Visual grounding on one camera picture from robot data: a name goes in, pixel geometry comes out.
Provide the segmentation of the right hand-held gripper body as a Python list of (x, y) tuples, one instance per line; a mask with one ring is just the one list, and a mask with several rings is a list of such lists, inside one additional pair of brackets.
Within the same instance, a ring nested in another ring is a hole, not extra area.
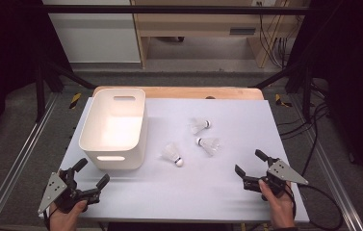
[[(261, 157), (261, 160), (268, 164), (266, 175), (262, 180), (269, 186), (276, 197), (280, 197), (286, 189), (287, 182), (294, 182), (301, 185), (308, 185), (309, 181), (292, 169), (288, 164), (278, 158)], [(244, 189), (253, 192), (261, 192), (259, 178), (246, 176), (242, 171)]]

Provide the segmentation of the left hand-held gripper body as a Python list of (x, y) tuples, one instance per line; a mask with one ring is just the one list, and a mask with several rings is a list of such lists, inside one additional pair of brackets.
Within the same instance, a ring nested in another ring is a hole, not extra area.
[(100, 201), (101, 182), (93, 189), (82, 191), (75, 181), (76, 172), (77, 169), (69, 168), (51, 173), (39, 204), (39, 214), (45, 212), (52, 203), (67, 214), (79, 201), (86, 200), (88, 205)]

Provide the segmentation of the white feather shuttlecock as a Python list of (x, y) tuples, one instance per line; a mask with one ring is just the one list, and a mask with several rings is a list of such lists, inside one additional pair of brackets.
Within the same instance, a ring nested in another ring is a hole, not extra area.
[(204, 118), (193, 118), (190, 124), (191, 131), (194, 135), (210, 127), (211, 127), (211, 122), (208, 119)]
[(195, 143), (211, 156), (214, 156), (220, 147), (220, 141), (216, 138), (197, 138)]
[(184, 165), (184, 161), (174, 143), (169, 143), (165, 146), (162, 151), (162, 157), (174, 163), (177, 167), (182, 167)]

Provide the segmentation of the white plastic storage bin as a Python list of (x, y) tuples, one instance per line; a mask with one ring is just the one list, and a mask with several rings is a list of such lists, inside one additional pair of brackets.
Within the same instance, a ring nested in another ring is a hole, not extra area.
[(145, 101), (140, 89), (103, 89), (92, 98), (79, 146), (99, 169), (136, 169), (143, 164)]

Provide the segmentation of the person's left hand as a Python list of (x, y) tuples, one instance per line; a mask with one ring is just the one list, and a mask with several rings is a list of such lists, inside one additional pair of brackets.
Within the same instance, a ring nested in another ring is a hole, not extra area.
[(76, 231), (80, 214), (85, 210), (87, 201), (79, 201), (72, 210), (65, 214), (61, 212), (55, 203), (50, 205), (50, 231)]

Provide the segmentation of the person's right hand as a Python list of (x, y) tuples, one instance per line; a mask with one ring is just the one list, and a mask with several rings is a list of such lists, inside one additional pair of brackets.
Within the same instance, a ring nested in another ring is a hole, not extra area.
[(274, 230), (295, 228), (296, 224), (293, 215), (293, 202), (291, 197), (284, 193), (276, 197), (270, 187), (263, 181), (259, 180), (259, 187), (270, 204), (270, 220)]

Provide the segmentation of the black metal stand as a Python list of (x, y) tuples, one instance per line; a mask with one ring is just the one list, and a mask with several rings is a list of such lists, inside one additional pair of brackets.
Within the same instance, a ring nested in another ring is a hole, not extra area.
[(305, 118), (306, 122), (310, 121), (310, 108), (311, 108), (311, 83), (312, 77), (310, 73), (309, 65), (303, 62), (295, 62), (281, 71), (275, 73), (272, 77), (255, 84), (255, 89), (262, 90), (268, 85), (288, 77), (289, 80), (286, 83), (285, 90), (287, 93), (296, 93), (299, 88), (302, 88), (302, 101), (301, 101), (301, 114)]
[(77, 76), (71, 70), (63, 68), (52, 62), (43, 62), (38, 64), (35, 69), (36, 79), (36, 93), (37, 93), (37, 119), (36, 122), (42, 120), (45, 115), (45, 96), (44, 96), (44, 83), (53, 92), (61, 92), (64, 89), (64, 84), (60, 80), (60, 76), (67, 77), (80, 86), (88, 89), (95, 90), (97, 85), (94, 85), (81, 77)]

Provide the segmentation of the black curtain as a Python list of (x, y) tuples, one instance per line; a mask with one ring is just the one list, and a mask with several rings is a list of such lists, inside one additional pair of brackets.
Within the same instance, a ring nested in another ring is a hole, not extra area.
[(346, 141), (363, 164), (363, 0), (311, 0), (319, 9), (304, 18), (292, 62), (324, 28), (313, 45), (311, 75), (328, 82), (328, 101)]
[(41, 4), (42, 0), (0, 0), (0, 116), (5, 110), (5, 99), (10, 92), (35, 82), (31, 52), (22, 40), (24, 33), (16, 27), (19, 21), (35, 37), (47, 58), (70, 69), (49, 15), (17, 9), (20, 5)]

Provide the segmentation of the white cabinet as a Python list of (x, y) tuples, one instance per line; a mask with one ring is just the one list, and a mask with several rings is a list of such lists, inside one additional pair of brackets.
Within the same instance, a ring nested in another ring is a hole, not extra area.
[(49, 17), (73, 64), (141, 61), (130, 13), (51, 13)]

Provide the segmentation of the light wooden desk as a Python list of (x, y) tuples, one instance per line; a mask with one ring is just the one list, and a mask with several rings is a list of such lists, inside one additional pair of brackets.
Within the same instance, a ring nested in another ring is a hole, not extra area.
[[(306, 7), (308, 0), (130, 0), (133, 6)], [(272, 58), (277, 39), (294, 39), (301, 15), (136, 13), (137, 34), (153, 37), (245, 38), (260, 68)]]

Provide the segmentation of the aluminium floor rail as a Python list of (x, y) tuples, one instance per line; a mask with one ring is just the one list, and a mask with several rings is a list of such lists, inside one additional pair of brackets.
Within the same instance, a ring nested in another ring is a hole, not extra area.
[(45, 105), (45, 111), (42, 118), (35, 123), (28, 138), (24, 142), (22, 148), (20, 149), (16, 159), (13, 162), (11, 169), (9, 170), (7, 176), (5, 177), (1, 187), (0, 187), (0, 213), (2, 212), (11, 192), (23, 170), (27, 161), (29, 160), (33, 149), (35, 148), (39, 137), (45, 127), (50, 115), (52, 114), (55, 104), (59, 98), (58, 93), (51, 93), (49, 99)]
[(325, 181), (339, 206), (345, 224), (350, 231), (363, 231), (363, 222), (357, 214), (350, 197), (344, 188), (337, 172), (329, 161), (322, 144), (318, 139), (317, 130), (312, 127), (305, 132), (310, 143), (314, 146), (314, 155), (324, 175)]

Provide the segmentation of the black metal frame bar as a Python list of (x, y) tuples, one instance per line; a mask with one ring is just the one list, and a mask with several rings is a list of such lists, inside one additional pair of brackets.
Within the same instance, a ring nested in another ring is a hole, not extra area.
[(306, 7), (218, 7), (218, 6), (102, 6), (43, 5), (47, 13), (176, 13), (176, 14), (280, 14), (307, 15), (315, 10)]

